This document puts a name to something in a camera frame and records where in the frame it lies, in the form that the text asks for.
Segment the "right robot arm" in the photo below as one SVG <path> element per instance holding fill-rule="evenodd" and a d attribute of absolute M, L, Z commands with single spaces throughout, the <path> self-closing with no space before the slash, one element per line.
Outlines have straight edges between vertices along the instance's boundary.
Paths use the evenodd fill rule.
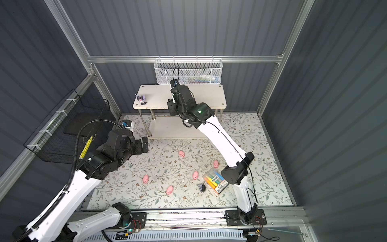
<path fill-rule="evenodd" d="M 203 133 L 222 154 L 227 166 L 221 171 L 221 176 L 233 187 L 240 219 L 250 224 L 257 211 L 257 204 L 250 196 L 254 192 L 249 191 L 248 182 L 250 164 L 255 156 L 235 143 L 206 103 L 196 103 L 188 86 L 180 85 L 174 79 L 170 83 L 170 92 L 169 114 L 180 117 L 185 127 L 194 127 Z"/>

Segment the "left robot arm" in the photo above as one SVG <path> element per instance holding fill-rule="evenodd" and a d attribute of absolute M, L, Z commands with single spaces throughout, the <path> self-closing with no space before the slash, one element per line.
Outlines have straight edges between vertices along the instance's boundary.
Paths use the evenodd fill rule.
<path fill-rule="evenodd" d="M 148 140 L 136 139 L 133 123 L 113 122 L 117 129 L 108 133 L 107 141 L 81 158 L 74 152 L 69 180 L 50 204 L 28 225 L 17 227 L 16 242 L 81 242 L 106 228 L 130 226 L 131 211 L 122 203 L 115 203 L 104 212 L 78 222 L 69 218 L 87 195 L 110 173 L 117 171 L 133 155 L 148 152 Z"/>

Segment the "pink pig toy left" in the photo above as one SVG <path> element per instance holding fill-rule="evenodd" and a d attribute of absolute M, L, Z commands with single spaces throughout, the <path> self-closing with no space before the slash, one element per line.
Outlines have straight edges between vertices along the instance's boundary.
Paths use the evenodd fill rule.
<path fill-rule="evenodd" d="M 143 183 L 147 184 L 149 182 L 149 176 L 146 174 L 143 176 Z"/>

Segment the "pink pig toy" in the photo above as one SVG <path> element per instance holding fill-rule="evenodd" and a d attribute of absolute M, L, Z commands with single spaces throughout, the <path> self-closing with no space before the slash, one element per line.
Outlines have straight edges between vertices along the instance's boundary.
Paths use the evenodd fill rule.
<path fill-rule="evenodd" d="M 173 186 L 169 186 L 167 189 L 166 189 L 166 194 L 167 195 L 171 195 L 173 193 L 173 190 L 174 190 L 174 187 Z"/>
<path fill-rule="evenodd" d="M 149 182 L 149 176 L 146 174 L 143 176 L 143 183 L 147 184 Z"/>
<path fill-rule="evenodd" d="M 198 172 L 198 171 L 195 171 L 195 172 L 193 173 L 193 175 L 192 175 L 192 178 L 193 178 L 194 180 L 197 180 L 198 177 L 199 177 L 199 172 Z"/>
<path fill-rule="evenodd" d="M 214 160 L 214 162 L 213 162 L 213 167 L 214 167 L 215 169 L 217 169 L 217 168 L 219 167 L 219 165 L 220 165 L 219 161 L 218 161 L 218 160 Z"/>
<path fill-rule="evenodd" d="M 178 152 L 178 154 L 179 154 L 179 156 L 182 157 L 182 158 L 185 157 L 185 153 L 184 153 L 183 151 L 181 151 L 181 150 Z"/>

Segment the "pens in white basket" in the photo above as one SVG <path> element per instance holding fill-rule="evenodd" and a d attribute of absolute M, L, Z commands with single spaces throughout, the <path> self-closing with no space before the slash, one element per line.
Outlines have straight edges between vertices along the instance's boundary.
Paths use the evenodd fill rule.
<path fill-rule="evenodd" d="M 215 75 L 199 75 L 199 76 L 183 76 L 180 78 L 181 84 L 220 84 L 221 76 Z"/>

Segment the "pink pig toy top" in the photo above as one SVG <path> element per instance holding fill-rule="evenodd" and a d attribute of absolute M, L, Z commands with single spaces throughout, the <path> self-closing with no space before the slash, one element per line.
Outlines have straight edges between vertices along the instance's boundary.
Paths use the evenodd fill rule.
<path fill-rule="evenodd" d="M 183 151 L 181 151 L 181 150 L 178 152 L 178 154 L 179 154 L 179 156 L 182 157 L 182 158 L 185 157 L 185 153 L 184 153 Z"/>

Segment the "yellow marker in basket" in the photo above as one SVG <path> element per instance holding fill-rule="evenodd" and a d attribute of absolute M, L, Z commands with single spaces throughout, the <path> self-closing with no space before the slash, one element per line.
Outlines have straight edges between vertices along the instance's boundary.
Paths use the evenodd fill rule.
<path fill-rule="evenodd" d="M 84 146 L 84 148 L 83 148 L 83 150 L 82 150 L 82 152 L 81 152 L 81 154 L 80 154 L 80 156 L 79 156 L 79 159 L 80 159 L 80 160 L 84 159 L 85 155 L 87 154 L 87 152 L 88 152 L 88 150 L 89 150 L 89 147 L 90 147 L 91 143 L 93 142 L 93 139 L 94 139 L 94 136 L 91 136 L 91 137 L 87 140 L 87 142 L 86 142 L 86 144 L 85 144 L 85 146 Z"/>

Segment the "pink pig toy bottom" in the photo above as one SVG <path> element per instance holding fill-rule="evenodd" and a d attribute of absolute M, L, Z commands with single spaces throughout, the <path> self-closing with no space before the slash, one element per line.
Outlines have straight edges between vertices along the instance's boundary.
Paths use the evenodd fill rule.
<path fill-rule="evenodd" d="M 167 189 L 166 189 L 166 194 L 167 195 L 171 195 L 173 193 L 173 190 L 174 190 L 174 187 L 173 186 L 169 186 Z"/>

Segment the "pink pig toy centre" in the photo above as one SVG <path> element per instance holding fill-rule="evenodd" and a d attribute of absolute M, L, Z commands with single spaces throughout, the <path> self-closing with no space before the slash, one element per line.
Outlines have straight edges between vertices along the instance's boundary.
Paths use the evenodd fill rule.
<path fill-rule="evenodd" d="M 198 172 L 198 171 L 195 171 L 195 172 L 193 173 L 193 175 L 192 175 L 192 178 L 193 178 L 194 180 L 197 180 L 198 177 L 199 177 L 199 172 Z"/>

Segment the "pink pig toy right upper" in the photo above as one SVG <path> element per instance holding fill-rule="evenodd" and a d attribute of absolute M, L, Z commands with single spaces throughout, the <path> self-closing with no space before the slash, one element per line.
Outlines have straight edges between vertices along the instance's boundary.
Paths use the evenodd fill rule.
<path fill-rule="evenodd" d="M 213 167 L 214 167 L 215 169 L 217 169 L 217 168 L 219 167 L 219 165 L 220 165 L 219 161 L 218 161 L 218 160 L 214 160 L 214 162 L 213 162 Z"/>

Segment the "black purple toy near markers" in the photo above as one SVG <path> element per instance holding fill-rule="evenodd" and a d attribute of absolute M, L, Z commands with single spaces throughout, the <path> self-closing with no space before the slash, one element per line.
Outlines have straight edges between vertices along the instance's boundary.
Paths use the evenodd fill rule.
<path fill-rule="evenodd" d="M 199 191 L 200 191 L 201 193 L 205 192 L 206 189 L 207 189 L 207 188 L 206 188 L 205 183 L 202 183 L 202 184 L 199 185 Z"/>

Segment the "pack of coloured markers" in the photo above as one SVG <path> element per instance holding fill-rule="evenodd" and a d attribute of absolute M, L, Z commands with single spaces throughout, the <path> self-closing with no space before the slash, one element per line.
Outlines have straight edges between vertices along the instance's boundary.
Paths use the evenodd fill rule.
<path fill-rule="evenodd" d="M 217 193 L 222 193 L 229 185 L 221 173 L 216 169 L 208 170 L 204 175 L 205 182 Z"/>

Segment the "white mesh wall basket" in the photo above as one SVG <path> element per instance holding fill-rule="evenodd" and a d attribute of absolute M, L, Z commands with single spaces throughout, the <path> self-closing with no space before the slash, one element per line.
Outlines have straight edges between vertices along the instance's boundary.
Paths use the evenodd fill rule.
<path fill-rule="evenodd" d="M 154 70 L 159 85 L 169 85 L 173 79 L 183 76 L 215 75 L 222 77 L 223 62 L 162 62 L 156 60 Z"/>

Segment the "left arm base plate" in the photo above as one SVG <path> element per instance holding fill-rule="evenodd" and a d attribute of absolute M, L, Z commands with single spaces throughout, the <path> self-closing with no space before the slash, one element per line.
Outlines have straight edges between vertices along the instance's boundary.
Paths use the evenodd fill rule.
<path fill-rule="evenodd" d="M 121 216 L 118 227 L 132 230 L 143 229 L 147 221 L 147 215 L 145 212 L 126 213 Z"/>

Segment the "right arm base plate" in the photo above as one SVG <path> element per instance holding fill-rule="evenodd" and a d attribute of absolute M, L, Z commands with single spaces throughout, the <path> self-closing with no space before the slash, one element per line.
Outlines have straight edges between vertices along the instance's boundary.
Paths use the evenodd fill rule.
<path fill-rule="evenodd" d="M 267 225 L 266 215 L 262 209 L 252 210 L 248 214 L 237 209 L 226 210 L 224 218 L 226 219 L 226 223 L 228 226 Z"/>

